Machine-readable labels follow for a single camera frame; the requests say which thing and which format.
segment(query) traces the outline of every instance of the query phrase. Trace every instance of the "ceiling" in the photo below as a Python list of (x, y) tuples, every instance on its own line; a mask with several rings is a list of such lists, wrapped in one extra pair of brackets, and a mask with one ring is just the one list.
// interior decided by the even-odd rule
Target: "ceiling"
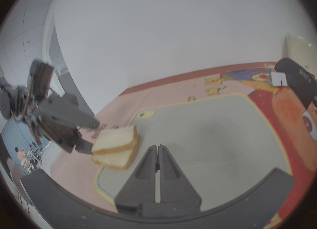
[[(52, 0), (17, 0), (0, 31), (0, 66), (13, 86), (26, 85), (34, 58), (42, 58), (42, 35)], [(0, 130), (6, 120), (0, 116)]]

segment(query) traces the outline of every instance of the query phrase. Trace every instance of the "person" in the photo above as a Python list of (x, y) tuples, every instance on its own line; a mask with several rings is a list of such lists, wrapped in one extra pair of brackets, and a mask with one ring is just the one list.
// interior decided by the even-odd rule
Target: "person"
[(18, 159), (19, 159), (20, 161), (26, 159), (25, 166), (26, 166), (27, 168), (30, 168), (30, 162), (31, 162), (32, 165), (33, 165), (33, 167), (34, 167), (34, 169), (37, 169), (36, 163), (35, 163), (35, 161), (34, 161), (33, 159), (27, 160), (24, 148), (23, 148), (23, 152), (20, 152), (17, 147), (15, 147), (14, 150), (17, 152)]

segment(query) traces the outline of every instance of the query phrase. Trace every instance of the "cartoon print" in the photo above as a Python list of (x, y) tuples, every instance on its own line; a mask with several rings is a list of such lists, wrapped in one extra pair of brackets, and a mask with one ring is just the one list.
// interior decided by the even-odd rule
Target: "cartoon print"
[(218, 95), (219, 94), (219, 90), (220, 88), (210, 88), (208, 90), (205, 90), (207, 93), (208, 93), (208, 96), (211, 96), (211, 95)]
[(272, 92), (273, 94), (276, 94), (280, 90), (280, 88), (271, 86), (270, 84), (265, 82), (259, 82), (259, 81), (240, 81), (240, 82), (247, 86), (253, 87), (256, 90), (264, 90), (264, 91)]
[(99, 136), (100, 132), (103, 131), (106, 128), (107, 124), (102, 124), (95, 132), (94, 134), (91, 136), (92, 139), (97, 139), (97, 137)]
[(255, 75), (262, 75), (262, 74), (270, 74), (271, 69), (269, 68), (259, 68), (259, 69), (248, 69), (248, 70), (241, 70), (241, 71), (234, 71), (234, 72), (225, 72), (222, 75), (222, 78), (231, 77), (238, 81), (254, 81), (252, 78)]
[(196, 100), (196, 97), (195, 96), (190, 96), (189, 98), (188, 98), (188, 102), (193, 102), (193, 101), (195, 101)]
[(211, 85), (211, 84), (213, 84), (213, 85), (221, 85), (224, 80), (225, 79), (220, 79), (220, 78), (217, 78), (217, 77), (212, 78), (212, 79), (205, 79), (205, 81), (206, 81), (205, 84), (206, 85)]
[(287, 87), (272, 98), (272, 107), (292, 146), (310, 171), (317, 169), (317, 108), (306, 110), (294, 91)]
[(267, 82), (268, 73), (260, 73), (252, 76), (252, 79), (255, 81)]

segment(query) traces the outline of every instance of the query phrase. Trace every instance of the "white wall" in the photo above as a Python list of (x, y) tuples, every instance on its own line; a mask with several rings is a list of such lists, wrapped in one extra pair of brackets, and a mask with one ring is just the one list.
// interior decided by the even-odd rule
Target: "white wall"
[(53, 0), (50, 15), (69, 72), (94, 113), (148, 81), (278, 61), (288, 33), (317, 43), (298, 0)]
[(87, 103), (85, 102), (84, 98), (81, 96), (80, 92), (78, 91), (77, 86), (75, 85), (72, 76), (69, 72), (66, 72), (58, 77), (58, 80), (61, 83), (61, 86), (63, 87), (64, 91), (66, 93), (73, 94), (77, 97), (78, 100), (78, 109), (85, 112), (86, 114), (90, 116), (94, 116), (91, 109), (88, 107)]
[(59, 47), (55, 26), (50, 43), (49, 56), (52, 61), (52, 65), (55, 67), (55, 70), (57, 70), (58, 73), (67, 68), (61, 48)]

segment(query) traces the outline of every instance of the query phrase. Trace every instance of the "cable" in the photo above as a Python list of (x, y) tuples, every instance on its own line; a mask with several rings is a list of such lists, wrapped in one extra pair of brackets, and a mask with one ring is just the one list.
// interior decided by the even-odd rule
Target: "cable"
[(29, 89), (29, 94), (28, 94), (28, 97), (26, 98), (26, 103), (25, 103), (25, 106), (24, 106), (24, 108), (23, 108), (23, 112), (22, 112), (21, 118), (20, 118), (19, 120), (16, 119), (16, 117), (14, 116), (14, 114), (13, 114), (13, 112), (12, 112), (12, 110), (11, 110), (11, 114), (12, 114), (12, 116), (13, 116), (13, 119), (14, 119), (17, 123), (21, 122), (21, 121), (24, 119), (24, 117), (25, 117), (26, 110), (27, 110), (28, 105), (29, 105), (29, 103), (30, 103), (31, 92), (33, 91), (33, 85), (34, 85), (34, 77), (32, 77), (32, 83), (31, 83), (31, 86), (30, 86), (30, 89)]

